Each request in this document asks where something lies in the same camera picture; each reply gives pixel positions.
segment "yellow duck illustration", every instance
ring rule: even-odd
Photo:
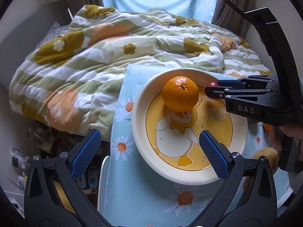
[[[193,143],[199,144],[192,127],[197,121],[197,108],[202,101],[203,99],[199,97],[196,106],[187,112],[174,112],[165,104],[163,105],[164,117],[156,125],[157,150],[167,157],[179,157],[178,166],[192,164],[192,160],[187,157],[187,152]]]

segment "small red fruit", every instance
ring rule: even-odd
[[[207,84],[207,86],[220,86],[217,82],[210,82]],[[217,98],[211,98],[211,97],[207,97],[210,101],[214,101],[217,100]]]
[[[207,86],[220,86],[217,82],[210,82]]]

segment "light blue mat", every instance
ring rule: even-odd
[[[142,86],[156,74],[169,69],[164,66],[129,65],[115,114],[111,138],[111,161],[104,202],[104,217],[114,226],[173,227],[188,226],[218,191],[221,180],[202,186],[184,186],[170,182],[154,172],[142,159],[131,131],[131,103]],[[219,79],[231,76],[211,73]],[[268,147],[268,134],[260,124],[250,124],[246,158],[261,147]],[[287,173],[275,175],[277,197],[288,186]],[[243,192],[243,179],[229,210],[236,206]],[[180,196],[190,192],[192,200],[185,204]]]

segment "blanket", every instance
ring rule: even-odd
[[[85,134],[96,128],[109,140],[129,64],[237,77],[270,74],[245,40],[218,26],[162,9],[122,13],[86,5],[63,35],[42,45],[17,69],[9,87],[11,108],[61,131]],[[126,113],[133,103],[123,101]]]

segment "das logo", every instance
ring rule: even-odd
[[[238,105],[238,109],[239,111],[243,112],[243,113],[254,113],[254,109],[253,108],[247,108],[247,107],[243,107],[241,105]]]

